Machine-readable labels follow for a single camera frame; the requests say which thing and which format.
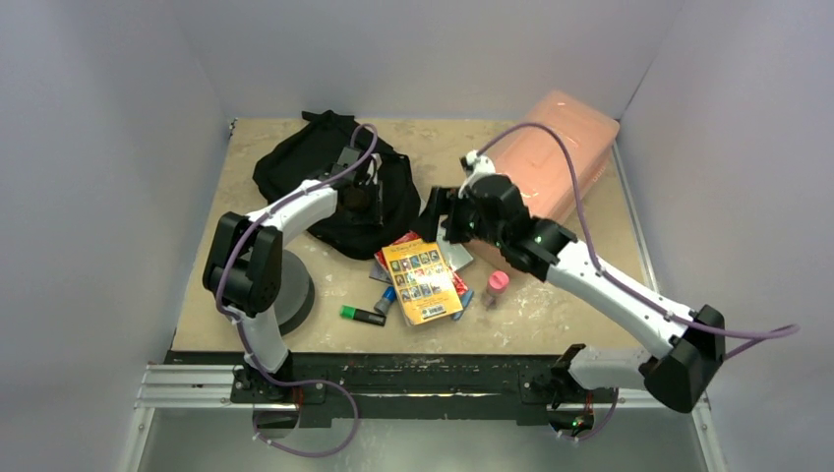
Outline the black student backpack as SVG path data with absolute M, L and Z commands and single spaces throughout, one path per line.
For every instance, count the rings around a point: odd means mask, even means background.
M 373 145 L 372 133 L 352 115 L 304 111 L 302 118 L 307 125 L 256 163 L 253 180 L 271 204 L 305 180 L 325 181 L 345 170 L 373 147 L 361 166 L 331 184 L 337 190 L 335 213 L 308 229 L 342 255 L 368 260 L 418 217 L 421 199 L 410 159 L 383 139 Z

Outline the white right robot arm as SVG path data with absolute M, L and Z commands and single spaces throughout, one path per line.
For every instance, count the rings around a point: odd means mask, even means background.
M 601 259 L 548 218 L 534 216 L 503 174 L 480 177 L 461 189 L 435 187 L 413 224 L 435 240 L 479 240 L 497 247 L 510 266 L 563 289 L 627 331 L 643 347 L 622 375 L 585 369 L 577 359 L 555 369 L 552 386 L 566 400 L 588 389 L 643 388 L 666 407 L 690 412 L 724 363 L 724 316 L 705 305 L 694 310 L 662 297 Z

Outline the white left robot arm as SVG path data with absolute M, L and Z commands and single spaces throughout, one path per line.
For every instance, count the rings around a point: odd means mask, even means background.
M 228 212 L 218 221 L 202 284 L 216 309 L 234 326 L 244 348 L 244 363 L 255 370 L 255 389 L 267 401 L 287 398 L 295 381 L 283 369 L 290 351 L 275 313 L 282 285 L 285 246 L 314 224 L 336 213 L 338 192 L 372 159 L 376 145 L 343 149 L 347 166 L 302 181 L 288 195 L 246 214 Z

